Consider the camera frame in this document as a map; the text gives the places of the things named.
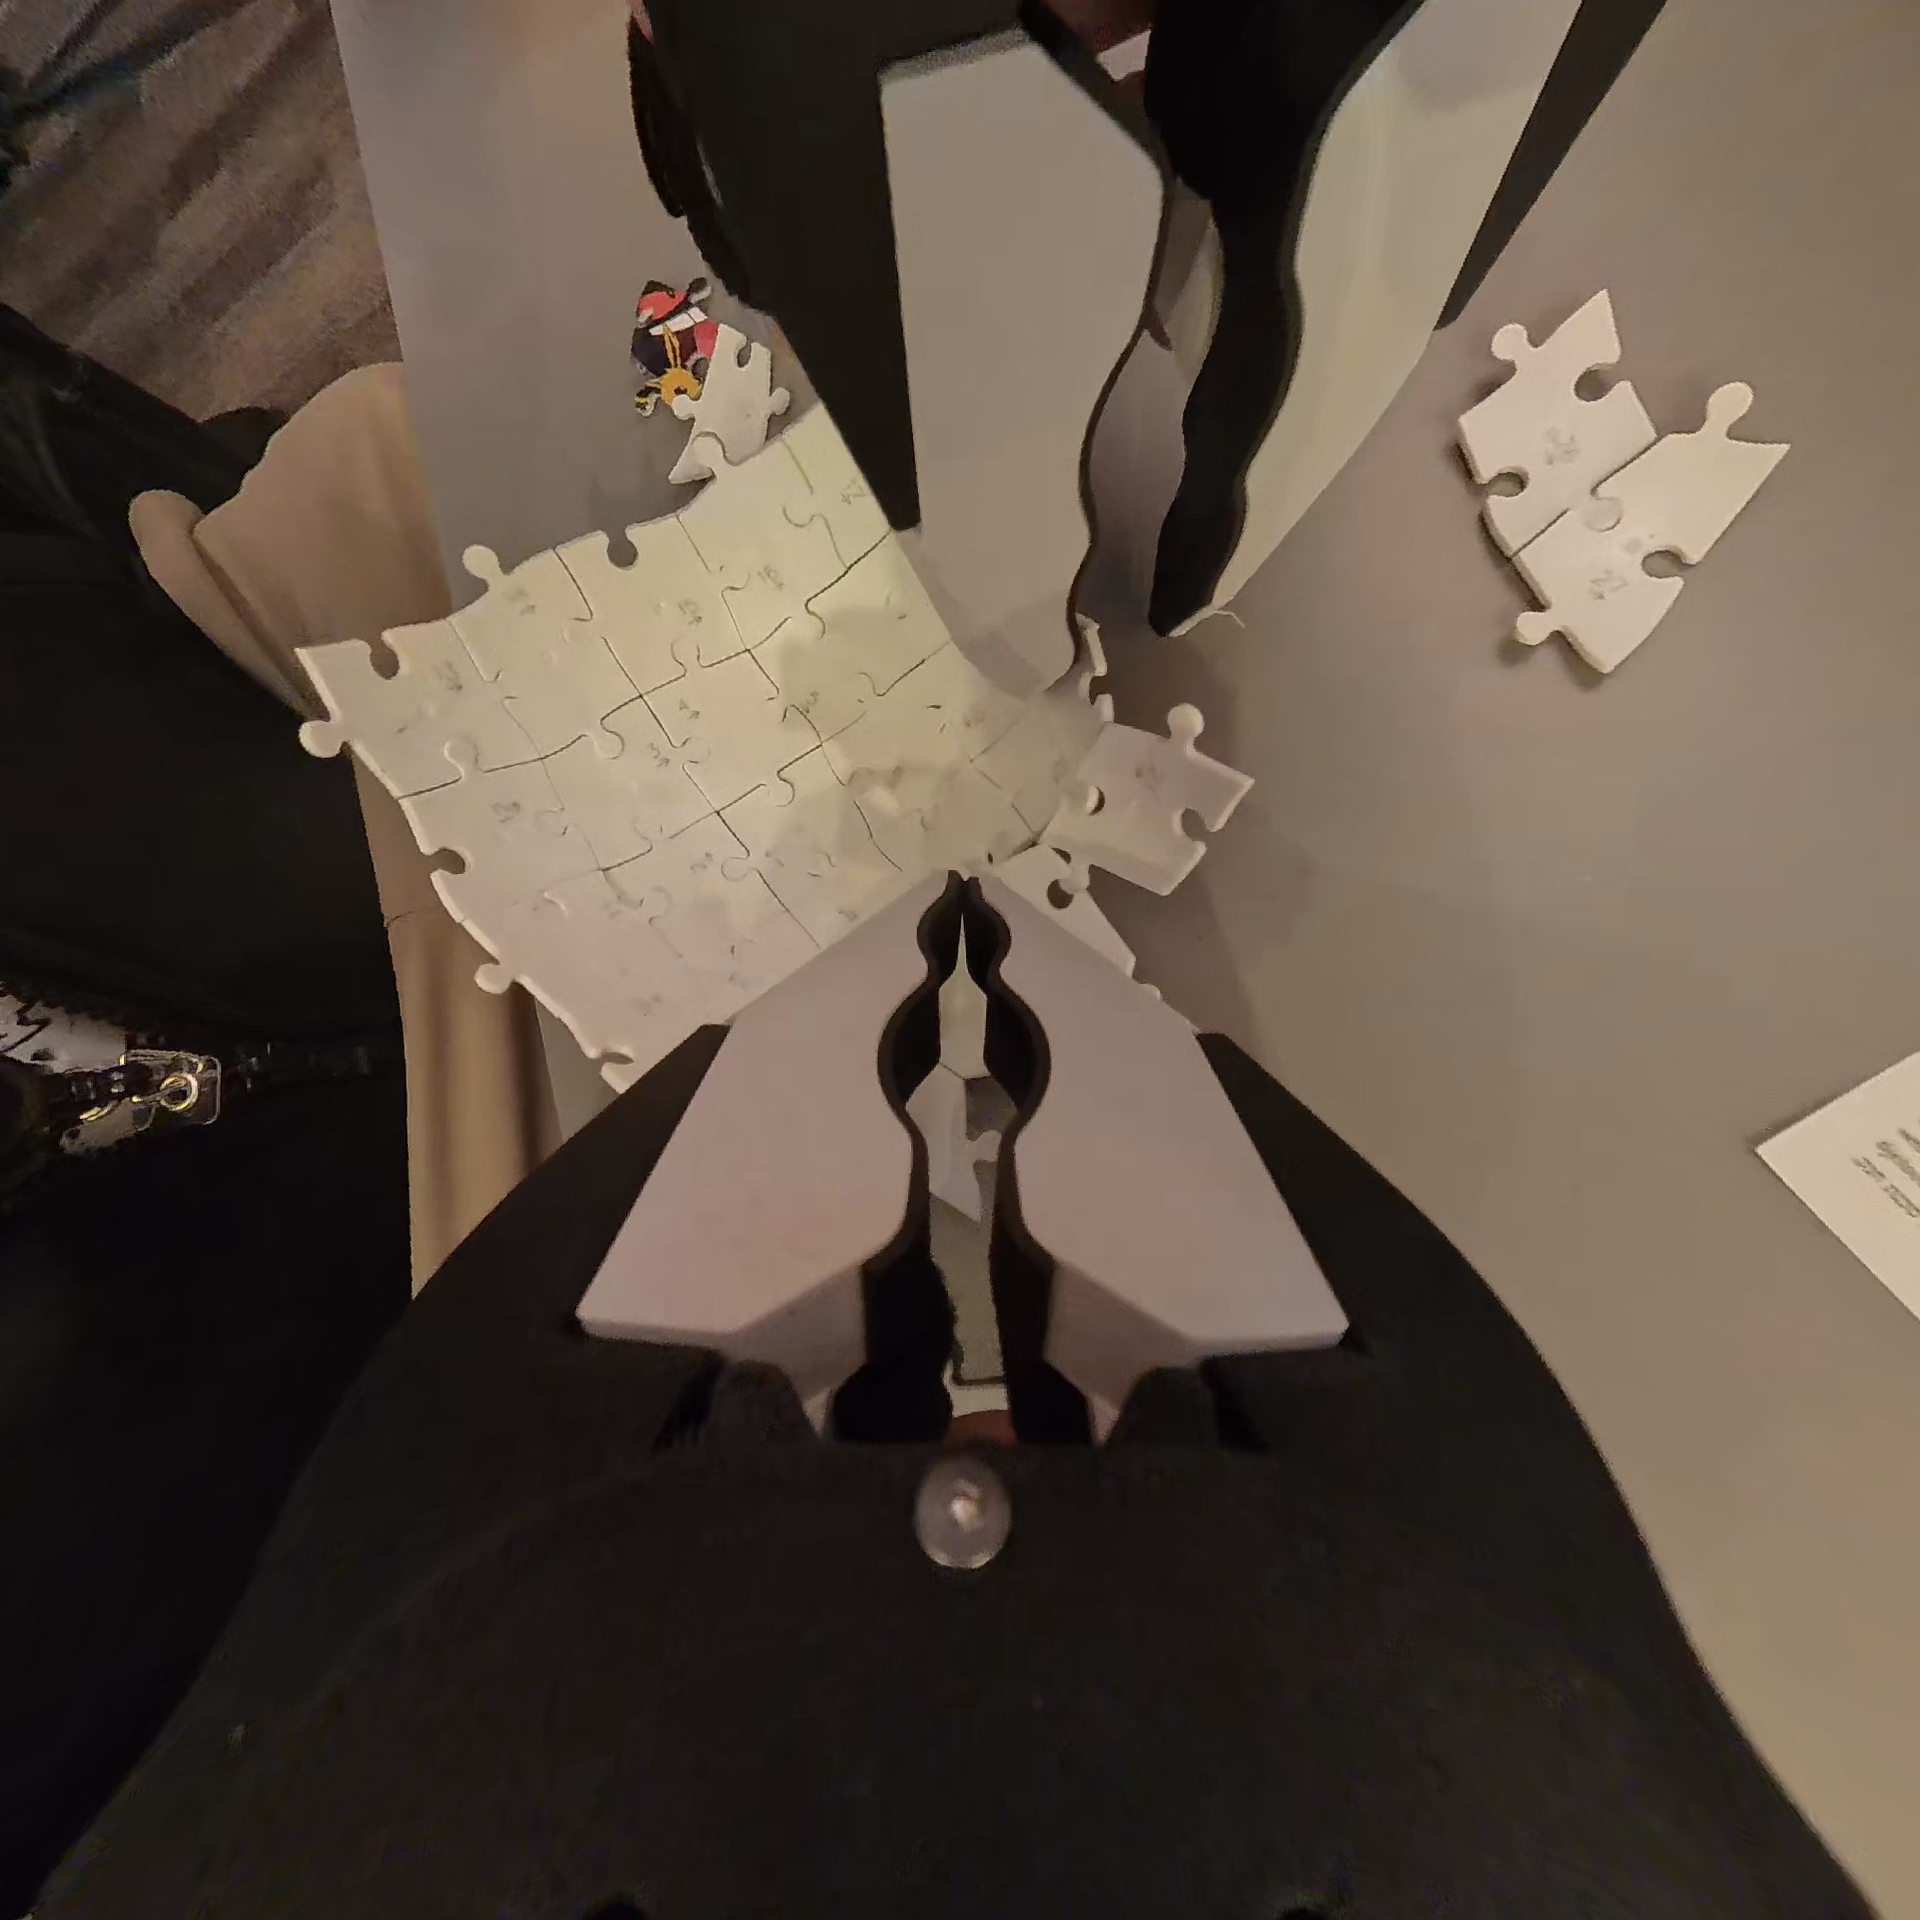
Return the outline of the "colourful printed puzzle piece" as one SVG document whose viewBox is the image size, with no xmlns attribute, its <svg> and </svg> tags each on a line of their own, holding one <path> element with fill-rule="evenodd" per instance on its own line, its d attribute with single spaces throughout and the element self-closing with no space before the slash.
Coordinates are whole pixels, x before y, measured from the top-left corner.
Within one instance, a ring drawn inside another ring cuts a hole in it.
<svg viewBox="0 0 1920 1920">
<path fill-rule="evenodd" d="M 718 341 L 718 322 L 706 314 L 707 279 L 686 284 L 649 279 L 634 301 L 630 369 L 634 412 L 673 415 L 678 401 L 696 403 Z"/>
</svg>

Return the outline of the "person's left hand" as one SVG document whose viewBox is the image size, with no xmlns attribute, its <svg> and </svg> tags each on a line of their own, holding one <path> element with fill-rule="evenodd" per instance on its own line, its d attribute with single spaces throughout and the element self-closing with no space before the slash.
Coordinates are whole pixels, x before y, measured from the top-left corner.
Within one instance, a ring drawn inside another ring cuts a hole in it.
<svg viewBox="0 0 1920 1920">
<path fill-rule="evenodd" d="M 1045 3 L 1117 80 L 1145 69 L 1158 3 Z"/>
</svg>

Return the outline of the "white printed instruction leaflet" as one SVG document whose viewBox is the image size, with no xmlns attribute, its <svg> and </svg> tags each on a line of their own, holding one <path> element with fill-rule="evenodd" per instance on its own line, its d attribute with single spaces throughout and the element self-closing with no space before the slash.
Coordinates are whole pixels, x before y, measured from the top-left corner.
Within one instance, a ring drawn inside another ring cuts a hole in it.
<svg viewBox="0 0 1920 1920">
<path fill-rule="evenodd" d="M 1758 1157 L 1917 1315 L 1917 1053 L 1763 1139 Z"/>
</svg>

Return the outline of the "partly built white puzzle ball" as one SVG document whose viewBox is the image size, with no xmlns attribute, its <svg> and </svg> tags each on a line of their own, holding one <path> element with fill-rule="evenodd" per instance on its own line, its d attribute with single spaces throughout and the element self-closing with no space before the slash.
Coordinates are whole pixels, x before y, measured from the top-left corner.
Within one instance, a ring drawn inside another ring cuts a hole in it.
<svg viewBox="0 0 1920 1920">
<path fill-rule="evenodd" d="M 469 609 L 299 650 L 318 757 L 389 788 L 430 884 L 613 1088 L 928 874 L 1033 848 L 1112 723 L 1097 627 L 1016 697 L 945 624 L 824 407 L 689 504 Z"/>
</svg>

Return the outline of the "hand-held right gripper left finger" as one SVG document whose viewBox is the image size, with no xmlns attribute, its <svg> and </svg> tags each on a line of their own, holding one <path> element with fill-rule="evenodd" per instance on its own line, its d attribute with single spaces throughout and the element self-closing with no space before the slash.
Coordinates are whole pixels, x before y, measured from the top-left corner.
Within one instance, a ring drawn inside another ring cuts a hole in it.
<svg viewBox="0 0 1920 1920">
<path fill-rule="evenodd" d="M 775 1368 L 843 1436 L 938 1436 L 952 1306 L 906 1099 L 962 935 L 935 874 L 726 1026 L 578 1306 L 589 1337 Z"/>
</svg>

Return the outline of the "two-piece joined puzzle segment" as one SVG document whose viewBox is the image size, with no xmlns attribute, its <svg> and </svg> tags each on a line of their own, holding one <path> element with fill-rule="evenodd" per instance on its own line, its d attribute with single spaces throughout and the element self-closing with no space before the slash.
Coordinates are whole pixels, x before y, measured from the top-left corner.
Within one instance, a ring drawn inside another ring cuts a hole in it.
<svg viewBox="0 0 1920 1920">
<path fill-rule="evenodd" d="M 1659 628 L 1702 563 L 1789 452 L 1742 439 L 1754 393 L 1715 387 L 1691 431 L 1659 433 L 1615 370 L 1621 339 L 1606 293 L 1545 339 L 1509 322 L 1490 341 L 1504 381 L 1456 420 L 1456 448 L 1478 490 L 1478 517 L 1526 591 L 1510 650 L 1563 643 L 1587 672 L 1615 672 Z"/>
</svg>

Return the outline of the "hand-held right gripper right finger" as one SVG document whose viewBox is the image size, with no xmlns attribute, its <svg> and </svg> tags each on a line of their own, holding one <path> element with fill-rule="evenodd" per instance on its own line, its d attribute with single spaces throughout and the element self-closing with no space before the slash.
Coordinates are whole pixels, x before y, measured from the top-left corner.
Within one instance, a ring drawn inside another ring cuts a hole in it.
<svg viewBox="0 0 1920 1920">
<path fill-rule="evenodd" d="M 1193 1026 L 997 877 L 966 884 L 1015 1101 L 992 1295 L 1005 1363 L 1199 1363 L 1349 1331 Z"/>
</svg>

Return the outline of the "metal badge clip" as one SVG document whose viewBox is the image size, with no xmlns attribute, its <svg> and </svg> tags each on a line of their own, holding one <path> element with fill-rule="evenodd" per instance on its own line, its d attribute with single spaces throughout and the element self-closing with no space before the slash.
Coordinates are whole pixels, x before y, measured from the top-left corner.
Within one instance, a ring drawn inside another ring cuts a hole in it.
<svg viewBox="0 0 1920 1920">
<path fill-rule="evenodd" d="M 222 1064 L 190 1049 L 128 1048 L 112 1065 L 69 1071 L 56 1082 L 54 1111 L 63 1137 L 211 1124 L 224 1104 Z"/>
</svg>

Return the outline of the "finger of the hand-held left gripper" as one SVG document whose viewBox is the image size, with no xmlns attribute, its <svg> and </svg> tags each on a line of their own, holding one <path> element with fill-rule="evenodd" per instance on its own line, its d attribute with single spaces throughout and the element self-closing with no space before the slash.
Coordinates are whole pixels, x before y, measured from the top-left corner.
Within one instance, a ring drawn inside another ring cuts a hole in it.
<svg viewBox="0 0 1920 1920">
<path fill-rule="evenodd" d="M 1069 668 L 1087 450 L 1145 322 L 1166 178 L 1074 41 L 989 34 L 880 77 L 919 522 L 978 668 Z"/>
<path fill-rule="evenodd" d="M 1147 329 L 1185 378 L 1147 623 L 1223 611 L 1441 320 L 1575 3 L 1154 5 Z"/>
</svg>

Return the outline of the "beige trousers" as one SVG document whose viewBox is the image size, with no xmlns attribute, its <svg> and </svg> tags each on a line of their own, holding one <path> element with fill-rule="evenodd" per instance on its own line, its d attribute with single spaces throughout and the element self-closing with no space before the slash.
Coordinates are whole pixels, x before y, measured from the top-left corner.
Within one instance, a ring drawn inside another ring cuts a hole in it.
<svg viewBox="0 0 1920 1920">
<path fill-rule="evenodd" d="M 443 618 L 441 549 L 398 364 L 334 380 L 279 427 L 234 499 L 200 512 L 142 491 L 147 575 L 233 663 L 299 716 L 321 700 L 299 652 Z M 560 1143 L 534 1003 L 493 996 L 395 799 L 351 773 L 398 984 L 413 1288 Z"/>
</svg>

